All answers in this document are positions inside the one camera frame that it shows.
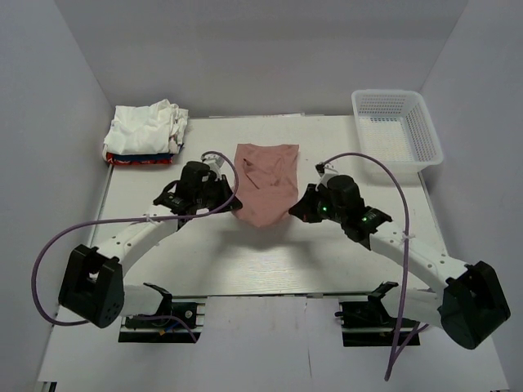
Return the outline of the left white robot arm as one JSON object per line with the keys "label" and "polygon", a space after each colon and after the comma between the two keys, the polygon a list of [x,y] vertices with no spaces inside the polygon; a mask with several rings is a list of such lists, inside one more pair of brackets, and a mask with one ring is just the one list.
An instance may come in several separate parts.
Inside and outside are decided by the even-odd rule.
{"label": "left white robot arm", "polygon": [[209,154],[190,161],[138,222],[93,247],[70,254],[58,300],[60,305],[100,328],[117,317],[146,317],[163,326],[172,318],[172,294],[152,283],[127,285],[127,272],[153,247],[178,232],[198,211],[232,212],[242,203],[226,176],[223,158]]}

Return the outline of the white t-shirt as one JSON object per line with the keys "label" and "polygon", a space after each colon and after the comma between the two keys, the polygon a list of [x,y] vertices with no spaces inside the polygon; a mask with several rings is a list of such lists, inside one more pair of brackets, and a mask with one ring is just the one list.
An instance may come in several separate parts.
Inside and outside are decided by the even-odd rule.
{"label": "white t-shirt", "polygon": [[167,99],[149,106],[117,105],[103,141],[103,153],[178,154],[188,122],[189,110]]}

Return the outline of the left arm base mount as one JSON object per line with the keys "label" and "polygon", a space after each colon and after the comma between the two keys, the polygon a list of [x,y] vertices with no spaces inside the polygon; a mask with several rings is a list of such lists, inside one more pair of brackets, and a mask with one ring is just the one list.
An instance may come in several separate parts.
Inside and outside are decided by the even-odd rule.
{"label": "left arm base mount", "polygon": [[203,331],[207,297],[174,297],[171,318],[151,320],[126,317],[118,333],[118,343],[195,343]]}

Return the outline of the pink t-shirt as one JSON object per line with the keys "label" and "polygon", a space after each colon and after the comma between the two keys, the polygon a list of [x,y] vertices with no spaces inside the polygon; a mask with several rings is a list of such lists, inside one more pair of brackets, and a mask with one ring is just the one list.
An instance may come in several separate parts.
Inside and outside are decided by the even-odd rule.
{"label": "pink t-shirt", "polygon": [[298,198],[298,155],[298,145],[237,145],[237,198],[243,207],[235,216],[240,221],[266,228],[288,217],[289,208]]}

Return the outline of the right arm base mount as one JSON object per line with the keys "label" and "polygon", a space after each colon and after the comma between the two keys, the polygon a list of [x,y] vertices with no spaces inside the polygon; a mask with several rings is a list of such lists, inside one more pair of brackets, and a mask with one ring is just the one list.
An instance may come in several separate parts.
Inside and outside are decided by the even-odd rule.
{"label": "right arm base mount", "polygon": [[342,344],[346,348],[392,346],[396,318],[369,301],[341,301],[334,318],[341,325]]}

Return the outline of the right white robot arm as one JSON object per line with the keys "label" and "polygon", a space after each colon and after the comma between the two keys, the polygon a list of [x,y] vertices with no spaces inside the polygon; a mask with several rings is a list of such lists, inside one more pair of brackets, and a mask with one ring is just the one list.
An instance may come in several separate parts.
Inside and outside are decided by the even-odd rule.
{"label": "right white robot arm", "polygon": [[446,256],[416,238],[407,238],[385,212],[365,205],[350,176],[327,175],[309,184],[289,214],[305,223],[332,221],[353,242],[385,256],[427,285],[404,289],[381,283],[366,301],[344,302],[336,315],[344,327],[385,327],[402,316],[446,332],[461,347],[473,350],[511,316],[494,268]]}

